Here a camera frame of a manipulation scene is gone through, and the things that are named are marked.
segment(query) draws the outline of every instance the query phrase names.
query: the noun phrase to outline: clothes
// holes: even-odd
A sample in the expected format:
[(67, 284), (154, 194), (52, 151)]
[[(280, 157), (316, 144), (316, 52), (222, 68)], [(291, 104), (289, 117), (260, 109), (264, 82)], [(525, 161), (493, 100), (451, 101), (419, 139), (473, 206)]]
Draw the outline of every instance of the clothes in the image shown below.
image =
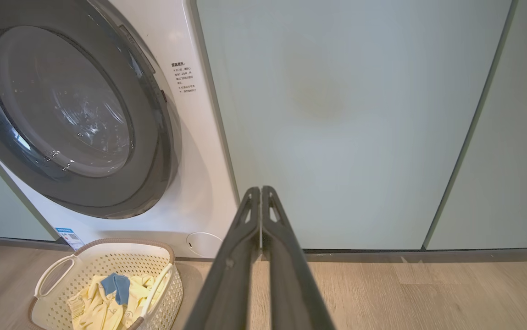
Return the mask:
[[(143, 307), (147, 301), (147, 296), (150, 294), (153, 285), (155, 284), (155, 279), (153, 276), (131, 276), (131, 285), (129, 286), (129, 304), (127, 309), (122, 317), (122, 323), (125, 325), (125, 328), (128, 328), (137, 321)], [(164, 278), (161, 284), (158, 286), (157, 291), (155, 292), (154, 298), (150, 302), (150, 307), (152, 307), (163, 290), (163, 286), (167, 278)]]
[[(127, 329), (140, 317), (143, 307), (147, 301), (151, 289), (155, 284), (153, 276), (127, 276), (129, 281), (127, 305), (119, 305), (116, 302), (116, 294), (121, 290), (115, 277), (94, 276), (88, 288), (84, 288), (78, 294), (68, 299), (67, 303), (71, 309), (72, 325), (74, 330), (123, 330)], [(161, 296), (167, 277), (163, 279), (150, 302), (152, 307)], [(109, 294), (106, 291), (116, 288)]]
[(116, 330), (122, 320), (123, 306), (115, 293), (106, 295), (100, 284), (105, 276), (94, 276), (88, 288), (68, 299), (74, 330)]
[(129, 286), (131, 282), (127, 276), (117, 275), (114, 272), (102, 280), (100, 284), (104, 287), (106, 294), (116, 291), (115, 300), (119, 305), (126, 305), (127, 301), (129, 301)]

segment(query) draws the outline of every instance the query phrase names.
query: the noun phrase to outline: yellow clothing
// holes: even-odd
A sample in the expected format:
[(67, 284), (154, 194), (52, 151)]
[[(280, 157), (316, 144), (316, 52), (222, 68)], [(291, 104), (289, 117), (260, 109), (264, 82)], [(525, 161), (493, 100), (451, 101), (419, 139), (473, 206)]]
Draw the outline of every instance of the yellow clothing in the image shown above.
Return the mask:
[[(129, 278), (131, 285), (129, 286), (129, 304), (127, 305), (127, 310), (122, 317), (122, 323), (125, 325), (125, 328), (128, 328), (137, 321), (137, 318), (140, 317), (143, 307), (147, 301), (147, 296), (150, 294), (153, 285), (155, 284), (155, 279), (153, 276), (131, 276)], [(167, 277), (164, 278), (159, 285), (157, 291), (155, 292), (154, 298), (151, 300), (152, 307), (163, 290), (163, 286), (167, 280)]]
[(123, 306), (115, 294), (104, 293), (100, 284), (106, 276), (94, 276), (88, 288), (68, 299), (74, 330), (116, 330), (122, 320)]

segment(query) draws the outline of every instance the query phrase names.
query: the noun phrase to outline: stain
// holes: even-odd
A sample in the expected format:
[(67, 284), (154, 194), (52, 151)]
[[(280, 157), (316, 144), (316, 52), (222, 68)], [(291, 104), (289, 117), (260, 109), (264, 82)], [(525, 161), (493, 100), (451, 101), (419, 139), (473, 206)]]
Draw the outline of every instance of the stain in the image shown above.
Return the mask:
[(310, 120), (337, 121), (344, 112), (347, 86), (339, 79), (338, 63), (331, 59), (335, 50), (322, 36), (317, 42), (313, 36), (284, 27), (282, 71), (294, 110)]

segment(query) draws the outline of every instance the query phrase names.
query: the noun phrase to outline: white washing machine body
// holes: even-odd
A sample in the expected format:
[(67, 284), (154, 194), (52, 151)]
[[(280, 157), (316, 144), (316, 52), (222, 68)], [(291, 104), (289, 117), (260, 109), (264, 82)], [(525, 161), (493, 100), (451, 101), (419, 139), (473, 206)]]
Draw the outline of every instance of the white washing machine body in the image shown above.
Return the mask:
[(1, 164), (41, 215), (69, 240), (68, 234), (84, 244), (109, 237), (143, 238), (168, 243), (178, 257), (213, 258), (233, 220), (238, 197), (190, 3), (91, 3), (135, 39), (158, 72), (155, 77), (168, 102), (175, 104), (182, 137), (176, 177), (147, 211), (126, 219), (102, 219), (50, 200)]

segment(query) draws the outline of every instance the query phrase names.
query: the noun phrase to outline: blue cloth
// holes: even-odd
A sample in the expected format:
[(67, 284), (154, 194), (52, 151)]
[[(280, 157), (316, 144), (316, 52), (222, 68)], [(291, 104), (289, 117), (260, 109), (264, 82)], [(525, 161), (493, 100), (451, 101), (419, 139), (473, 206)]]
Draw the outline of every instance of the blue cloth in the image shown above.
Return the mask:
[(105, 294), (111, 294), (116, 291), (115, 301), (119, 305), (126, 305), (129, 302), (129, 286), (131, 281), (127, 276), (112, 273), (100, 282), (104, 287)]

